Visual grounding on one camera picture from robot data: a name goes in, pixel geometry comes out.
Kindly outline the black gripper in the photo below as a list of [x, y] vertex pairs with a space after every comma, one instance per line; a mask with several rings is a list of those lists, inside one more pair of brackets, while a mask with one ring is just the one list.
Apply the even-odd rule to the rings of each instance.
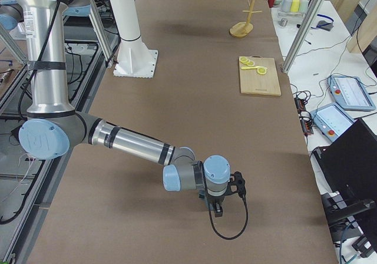
[[212, 196], [212, 195], [208, 194], [205, 197], [207, 207], [211, 211], [213, 211], [215, 217], [222, 217], [223, 216], [222, 203], [223, 203], [224, 199], [225, 199], [224, 195]]

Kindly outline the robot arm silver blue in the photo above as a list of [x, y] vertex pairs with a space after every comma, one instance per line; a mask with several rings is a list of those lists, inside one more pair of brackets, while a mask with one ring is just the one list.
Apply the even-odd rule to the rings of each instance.
[[62, 19], [64, 15], [88, 16], [91, 0], [12, 0], [9, 6], [21, 11], [28, 49], [32, 104], [19, 131], [25, 151], [50, 160], [81, 143], [119, 149], [161, 164], [166, 190], [197, 189], [210, 216], [222, 216], [222, 202], [235, 182], [224, 157], [198, 161], [188, 147], [174, 147], [79, 112], [70, 103]]

